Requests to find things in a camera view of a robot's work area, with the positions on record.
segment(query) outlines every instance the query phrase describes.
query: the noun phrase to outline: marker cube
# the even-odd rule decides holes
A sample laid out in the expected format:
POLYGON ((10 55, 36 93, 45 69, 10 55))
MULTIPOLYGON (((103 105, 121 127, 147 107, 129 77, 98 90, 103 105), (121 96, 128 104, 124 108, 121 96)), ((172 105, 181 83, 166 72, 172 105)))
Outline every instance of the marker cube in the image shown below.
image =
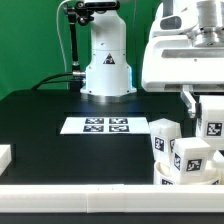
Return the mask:
POLYGON ((206 163, 214 155, 214 150, 200 138, 176 139, 170 172, 177 182, 191 182, 191 177, 203 175, 206 163))
POLYGON ((154 159, 170 166, 175 139, 181 138, 180 124, 167 119, 149 123, 154 159))
POLYGON ((0 145, 0 175, 12 160, 10 145, 0 145))
POLYGON ((201 118, 197 119, 196 137, 216 150, 224 150, 224 96, 200 96, 201 118))

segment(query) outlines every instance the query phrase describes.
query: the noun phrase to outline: warning label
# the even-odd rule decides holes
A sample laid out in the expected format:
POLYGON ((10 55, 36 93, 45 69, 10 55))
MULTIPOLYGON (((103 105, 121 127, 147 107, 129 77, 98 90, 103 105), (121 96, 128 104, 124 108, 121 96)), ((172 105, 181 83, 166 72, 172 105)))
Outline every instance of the warning label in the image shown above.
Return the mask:
POLYGON ((104 64, 108 64, 108 65, 114 65, 115 64, 114 59, 113 59, 111 54, 108 54, 107 58, 104 61, 104 64))

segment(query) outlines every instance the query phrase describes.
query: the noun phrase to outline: white machine housing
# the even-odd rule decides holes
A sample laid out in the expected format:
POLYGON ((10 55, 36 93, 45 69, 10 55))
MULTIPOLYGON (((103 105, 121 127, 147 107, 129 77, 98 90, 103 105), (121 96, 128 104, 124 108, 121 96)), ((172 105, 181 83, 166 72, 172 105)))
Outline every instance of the white machine housing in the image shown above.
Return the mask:
POLYGON ((223 0, 174 0, 173 15, 157 10, 145 50, 142 86, 146 91, 223 91, 223 0))
POLYGON ((93 17, 92 61, 81 93, 104 98, 136 92, 132 69, 126 62, 126 24, 115 10, 95 12, 93 17))

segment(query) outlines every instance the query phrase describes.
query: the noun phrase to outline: black cable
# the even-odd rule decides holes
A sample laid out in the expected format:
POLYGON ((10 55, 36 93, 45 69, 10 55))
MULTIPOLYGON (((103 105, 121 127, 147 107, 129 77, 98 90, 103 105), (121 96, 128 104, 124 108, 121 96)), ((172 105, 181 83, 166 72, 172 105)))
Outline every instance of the black cable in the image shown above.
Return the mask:
POLYGON ((62 73, 62 74, 57 74, 57 75, 52 75, 48 78, 45 78, 43 79, 42 81, 40 81, 38 84, 36 84, 35 86, 33 86, 31 88, 31 90, 35 91, 37 90, 42 84, 46 84, 49 80, 52 80, 52 79, 56 79, 56 78, 60 78, 60 77, 68 77, 68 76, 72 76, 72 73, 62 73))
POLYGON ((70 83, 70 82, 79 82, 79 80, 76 81, 75 79, 71 79, 71 80, 62 80, 62 81, 41 82, 38 85, 34 86, 35 88, 33 87, 32 90, 37 90, 40 86, 45 84, 70 83))

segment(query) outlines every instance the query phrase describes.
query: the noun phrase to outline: printed marker sheet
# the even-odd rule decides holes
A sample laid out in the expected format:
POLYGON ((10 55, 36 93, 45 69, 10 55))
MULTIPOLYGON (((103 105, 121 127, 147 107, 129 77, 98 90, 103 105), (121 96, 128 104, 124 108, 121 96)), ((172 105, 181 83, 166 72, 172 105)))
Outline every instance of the printed marker sheet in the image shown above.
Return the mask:
POLYGON ((67 117, 61 134, 149 134, 145 117, 67 117))

